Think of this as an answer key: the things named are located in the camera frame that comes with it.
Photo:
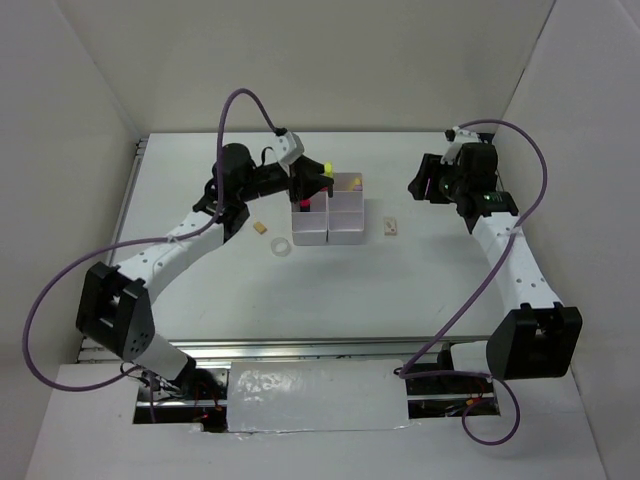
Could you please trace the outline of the black yellow highlighter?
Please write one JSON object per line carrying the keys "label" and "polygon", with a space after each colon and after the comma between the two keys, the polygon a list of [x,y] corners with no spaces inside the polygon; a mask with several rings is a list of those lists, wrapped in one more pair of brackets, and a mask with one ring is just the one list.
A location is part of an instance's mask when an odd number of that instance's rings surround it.
{"label": "black yellow highlighter", "polygon": [[[326,162],[324,164],[324,176],[333,180],[334,179],[334,170],[331,162]],[[327,193],[329,197],[333,195],[333,183],[331,183],[328,187],[324,188],[324,191]]]}

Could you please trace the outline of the black pink highlighter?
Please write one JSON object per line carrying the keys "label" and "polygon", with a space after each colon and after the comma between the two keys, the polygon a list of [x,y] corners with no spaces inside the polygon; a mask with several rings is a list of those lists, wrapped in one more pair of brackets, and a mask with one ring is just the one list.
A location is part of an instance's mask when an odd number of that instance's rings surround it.
{"label": "black pink highlighter", "polygon": [[299,211],[301,213],[309,213],[311,211],[311,200],[301,200],[299,202]]}

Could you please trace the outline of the beige white eraser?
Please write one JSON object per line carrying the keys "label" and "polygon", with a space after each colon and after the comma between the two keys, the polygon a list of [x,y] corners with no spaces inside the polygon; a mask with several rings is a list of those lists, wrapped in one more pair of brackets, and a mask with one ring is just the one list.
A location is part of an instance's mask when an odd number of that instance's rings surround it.
{"label": "beige white eraser", "polygon": [[383,226],[385,236],[395,236],[398,232],[397,220],[394,217],[385,217]]}

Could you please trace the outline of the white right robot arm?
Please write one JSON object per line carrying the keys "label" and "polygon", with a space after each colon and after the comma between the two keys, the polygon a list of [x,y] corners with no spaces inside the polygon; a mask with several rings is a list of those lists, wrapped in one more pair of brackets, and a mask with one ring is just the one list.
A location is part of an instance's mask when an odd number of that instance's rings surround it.
{"label": "white right robot arm", "polygon": [[495,271],[505,314],[486,345],[490,372],[501,380],[562,377],[582,316],[563,305],[544,279],[513,197],[497,188],[497,167],[493,145],[456,144],[443,156],[424,154],[408,191],[416,200],[455,205]]}

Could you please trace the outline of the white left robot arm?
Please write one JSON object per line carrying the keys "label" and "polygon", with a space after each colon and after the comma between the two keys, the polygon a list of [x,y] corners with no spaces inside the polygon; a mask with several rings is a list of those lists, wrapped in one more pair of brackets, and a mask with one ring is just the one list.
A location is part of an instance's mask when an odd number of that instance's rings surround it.
{"label": "white left robot arm", "polygon": [[278,139],[272,151],[276,162],[257,164],[245,145],[223,146],[203,196],[166,240],[114,266],[98,262],[86,273],[77,329],[122,361],[159,377],[176,399],[202,385],[211,391],[217,386],[194,358],[157,332],[154,302],[192,264],[239,232],[249,202],[284,192],[299,203],[333,188],[325,166],[300,148]]}

